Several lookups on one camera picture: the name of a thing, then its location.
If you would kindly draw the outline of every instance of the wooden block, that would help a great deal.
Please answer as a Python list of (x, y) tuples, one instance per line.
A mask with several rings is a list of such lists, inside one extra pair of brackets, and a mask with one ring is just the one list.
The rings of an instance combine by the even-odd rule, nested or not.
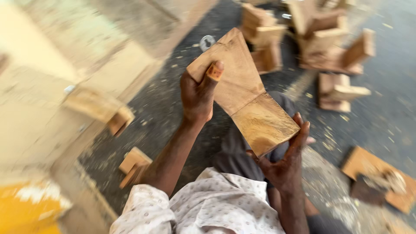
[(247, 31), (243, 27), (241, 32), (243, 33), (244, 39), (253, 45), (253, 50), (258, 51), (269, 46), (272, 42), (281, 42), (283, 36), (285, 35), (286, 29), (286, 25), (258, 27), (255, 37), (250, 34), (250, 31)]
[(368, 57), (374, 57), (376, 55), (374, 34), (375, 32), (373, 30), (364, 28), (361, 36), (343, 54), (342, 65), (345, 69), (350, 69), (364, 62)]
[(355, 64), (349, 68), (344, 67), (343, 59), (345, 52), (345, 49), (333, 46), (324, 55), (311, 55), (307, 61), (301, 60), (299, 67), (351, 75), (363, 74), (363, 66), (361, 64)]
[(334, 101), (351, 101), (369, 95), (371, 91), (365, 87), (334, 85), (334, 89), (326, 97)]
[(83, 85), (77, 85), (67, 95), (63, 105), (103, 123), (108, 123), (124, 106), (113, 96)]
[(350, 196), (360, 201), (382, 206), (386, 201), (388, 188), (381, 186), (363, 174), (357, 176), (357, 181), (351, 187)]
[(289, 11), (292, 14), (292, 22), (296, 33), (303, 38), (307, 26), (317, 13), (315, 0), (287, 0)]
[(354, 148), (342, 167), (342, 172), (354, 180), (357, 179), (359, 173), (383, 174), (389, 171), (398, 172), (403, 177), (406, 183), (406, 194), (389, 191), (386, 195), (386, 201), (403, 213), (408, 214), (416, 200), (416, 181), (413, 178), (359, 146)]
[(138, 164), (135, 164), (120, 183), (120, 189), (123, 189), (125, 186), (129, 186), (131, 184), (139, 183), (142, 174), (146, 171), (148, 166), (149, 165), (139, 166)]
[(315, 14), (307, 27), (304, 38), (308, 40), (316, 31), (339, 28), (338, 18), (344, 16), (344, 14), (344, 9), (336, 9), (328, 13)]
[(139, 150), (137, 147), (133, 147), (127, 154), (126, 158), (120, 164), (119, 169), (127, 174), (135, 164), (138, 166), (148, 165), (153, 162), (152, 159), (147, 157), (145, 153)]
[(225, 69), (215, 88), (214, 100), (248, 138), (248, 144), (258, 157), (299, 132), (299, 126), (266, 93), (237, 28), (220, 38), (186, 69), (199, 83), (208, 67), (217, 60), (224, 62)]
[(314, 55), (325, 55), (327, 50), (332, 48), (347, 33), (347, 31), (339, 28), (314, 32), (312, 37), (304, 42), (302, 60), (311, 63), (314, 60)]
[(280, 71), (283, 67), (280, 43), (272, 42), (263, 50), (251, 52), (251, 56), (260, 75)]
[(215, 87), (214, 100), (231, 116), (264, 93), (265, 89), (243, 35), (237, 28), (220, 38), (186, 70), (200, 83), (205, 71), (217, 60), (224, 62), (225, 70)]
[(300, 130), (268, 93), (258, 96), (231, 118), (257, 157), (272, 151)]
[(118, 137), (133, 120), (133, 112), (128, 107), (121, 107), (110, 121), (108, 121), (107, 125), (113, 136)]
[(335, 85), (349, 86), (349, 77), (344, 74), (319, 74), (319, 108), (324, 110), (333, 110), (338, 112), (351, 112), (351, 103), (348, 101), (334, 101), (327, 98)]
[(131, 110), (113, 96), (83, 85), (67, 95), (63, 105), (106, 123), (114, 136), (119, 136), (134, 120)]

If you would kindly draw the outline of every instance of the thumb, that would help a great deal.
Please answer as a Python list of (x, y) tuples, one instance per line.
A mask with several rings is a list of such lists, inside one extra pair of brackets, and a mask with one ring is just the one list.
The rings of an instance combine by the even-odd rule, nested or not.
[(213, 92), (215, 86), (217, 86), (218, 82), (220, 81), (223, 72), (224, 63), (222, 61), (213, 62), (205, 73), (200, 87), (207, 92)]

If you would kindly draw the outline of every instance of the leg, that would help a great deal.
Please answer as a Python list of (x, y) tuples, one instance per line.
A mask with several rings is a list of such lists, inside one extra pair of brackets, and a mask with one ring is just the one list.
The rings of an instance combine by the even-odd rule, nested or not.
[(308, 198), (305, 198), (305, 214), (310, 234), (351, 234), (340, 220), (321, 215)]
[[(272, 91), (270, 96), (288, 113), (293, 116), (295, 108), (293, 102), (284, 94)], [(270, 161), (275, 162), (283, 158), (289, 143), (285, 142), (275, 150), (265, 155)], [(237, 126), (233, 123), (228, 135), (221, 143), (221, 151), (214, 156), (213, 165), (219, 172), (236, 174), (248, 179), (264, 181), (265, 177), (255, 162), (246, 155), (245, 151), (251, 149)]]

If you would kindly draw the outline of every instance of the white patterned shirt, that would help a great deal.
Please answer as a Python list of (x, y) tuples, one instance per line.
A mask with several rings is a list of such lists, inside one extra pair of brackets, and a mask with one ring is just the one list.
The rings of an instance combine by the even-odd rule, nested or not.
[(148, 184), (131, 189), (111, 234), (283, 234), (277, 212), (266, 202), (266, 182), (206, 168), (168, 195)]

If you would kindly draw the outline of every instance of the plywood sheet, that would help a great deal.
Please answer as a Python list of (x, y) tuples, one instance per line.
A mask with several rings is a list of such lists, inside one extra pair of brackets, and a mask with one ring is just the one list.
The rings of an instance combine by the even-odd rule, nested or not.
[(386, 195), (386, 201), (400, 211), (408, 214), (416, 200), (416, 181), (412, 177), (359, 146), (354, 148), (342, 167), (342, 172), (354, 180), (359, 173), (379, 174), (389, 171), (398, 172), (403, 177), (406, 182), (406, 194), (397, 194), (389, 191)]
[(197, 82), (201, 82), (205, 71), (217, 60), (224, 62), (225, 69), (215, 88), (214, 100), (231, 116), (265, 89), (244, 37), (237, 28), (220, 38), (186, 69)]
[(272, 151), (300, 130), (268, 93), (258, 96), (231, 118), (258, 157)]

